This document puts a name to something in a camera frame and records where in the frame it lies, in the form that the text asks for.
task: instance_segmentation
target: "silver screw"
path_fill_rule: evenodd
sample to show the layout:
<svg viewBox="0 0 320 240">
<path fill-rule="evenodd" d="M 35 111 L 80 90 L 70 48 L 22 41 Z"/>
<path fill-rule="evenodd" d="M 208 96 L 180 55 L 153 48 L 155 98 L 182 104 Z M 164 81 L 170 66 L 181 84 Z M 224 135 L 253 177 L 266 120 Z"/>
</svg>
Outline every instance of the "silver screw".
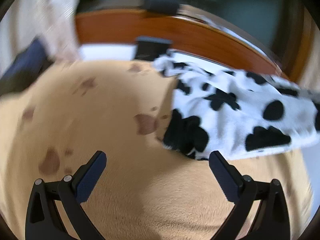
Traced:
<svg viewBox="0 0 320 240">
<path fill-rule="evenodd" d="M 41 182 L 42 182 L 42 179 L 37 179 L 37 180 L 35 181 L 35 184 L 36 184 L 36 185 L 40 185 Z"/>
<path fill-rule="evenodd" d="M 279 186 L 280 185 L 280 181 L 277 180 L 277 179 L 273 179 L 273 184 L 275 184 L 276 186 Z"/>
<path fill-rule="evenodd" d="M 69 182 L 71 179 L 72 179 L 72 176 L 71 176 L 71 175 L 64 176 L 64 178 L 63 178 L 63 180 L 64 180 L 65 182 Z"/>
<path fill-rule="evenodd" d="M 242 178 L 248 182 L 252 180 L 252 178 L 249 175 L 243 175 Z"/>
</svg>

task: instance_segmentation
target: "cow print cloth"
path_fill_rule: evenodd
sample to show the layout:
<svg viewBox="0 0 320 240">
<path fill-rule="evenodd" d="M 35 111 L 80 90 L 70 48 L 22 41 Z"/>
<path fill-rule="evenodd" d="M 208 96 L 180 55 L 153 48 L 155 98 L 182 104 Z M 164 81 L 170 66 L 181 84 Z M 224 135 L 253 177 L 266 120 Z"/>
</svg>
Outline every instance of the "cow print cloth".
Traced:
<svg viewBox="0 0 320 240">
<path fill-rule="evenodd" d="M 196 160 L 218 150 L 236 160 L 319 141 L 319 94 L 277 76 L 215 67 L 209 72 L 167 55 L 153 65 L 164 77 L 178 75 L 166 148 Z"/>
</svg>

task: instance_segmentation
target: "white floor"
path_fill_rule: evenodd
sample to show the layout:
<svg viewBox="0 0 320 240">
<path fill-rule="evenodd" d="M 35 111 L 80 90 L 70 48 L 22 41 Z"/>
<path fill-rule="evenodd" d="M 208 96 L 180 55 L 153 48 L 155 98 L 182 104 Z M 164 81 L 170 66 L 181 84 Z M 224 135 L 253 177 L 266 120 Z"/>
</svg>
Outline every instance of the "white floor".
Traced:
<svg viewBox="0 0 320 240">
<path fill-rule="evenodd" d="M 85 44 L 80 48 L 80 53 L 83 60 L 132 60 L 136 51 L 135 45 L 124 44 Z M 225 67 L 198 57 L 193 57 L 183 53 L 174 52 L 172 54 L 173 60 L 177 62 L 193 62 L 201 65 L 205 70 L 209 70 L 212 66 Z M 314 192 L 314 201 L 311 210 L 313 217 L 320 205 L 320 144 L 302 149 L 304 162 L 310 177 L 311 187 Z"/>
</svg>

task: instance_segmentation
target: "blue gripper pad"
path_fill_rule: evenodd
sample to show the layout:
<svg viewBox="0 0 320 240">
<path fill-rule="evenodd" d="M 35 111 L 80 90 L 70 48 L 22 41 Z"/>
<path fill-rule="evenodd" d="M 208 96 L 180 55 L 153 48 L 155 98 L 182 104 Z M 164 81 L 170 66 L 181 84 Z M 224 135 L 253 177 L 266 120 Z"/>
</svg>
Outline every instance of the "blue gripper pad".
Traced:
<svg viewBox="0 0 320 240">
<path fill-rule="evenodd" d="M 210 154 L 209 167 L 227 200 L 236 204 L 239 200 L 239 188 L 243 185 L 241 174 L 234 166 L 229 165 L 218 151 Z"/>
<path fill-rule="evenodd" d="M 75 198 L 77 202 L 86 202 L 107 165 L 107 156 L 97 151 L 89 162 L 82 165 L 74 175 Z"/>
</svg>

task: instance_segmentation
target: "tan bedspread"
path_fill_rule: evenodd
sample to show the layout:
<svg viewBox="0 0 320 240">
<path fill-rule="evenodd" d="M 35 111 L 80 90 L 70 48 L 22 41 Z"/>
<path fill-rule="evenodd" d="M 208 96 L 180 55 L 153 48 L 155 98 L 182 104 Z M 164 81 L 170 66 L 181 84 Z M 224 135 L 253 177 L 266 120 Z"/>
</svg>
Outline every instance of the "tan bedspread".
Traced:
<svg viewBox="0 0 320 240">
<path fill-rule="evenodd" d="M 157 139 L 170 121 L 174 85 L 146 62 L 79 62 L 54 65 L 28 91 L 2 97 L 0 210 L 18 239 L 33 182 L 73 174 L 96 150 L 108 163 L 82 207 L 106 239 L 210 239 L 233 204 L 207 161 Z M 296 239 L 312 202 L 301 152 L 230 163 L 255 180 L 281 181 Z M 65 213 L 62 219 L 77 237 Z M 239 237 L 252 220 L 251 213 Z"/>
</svg>

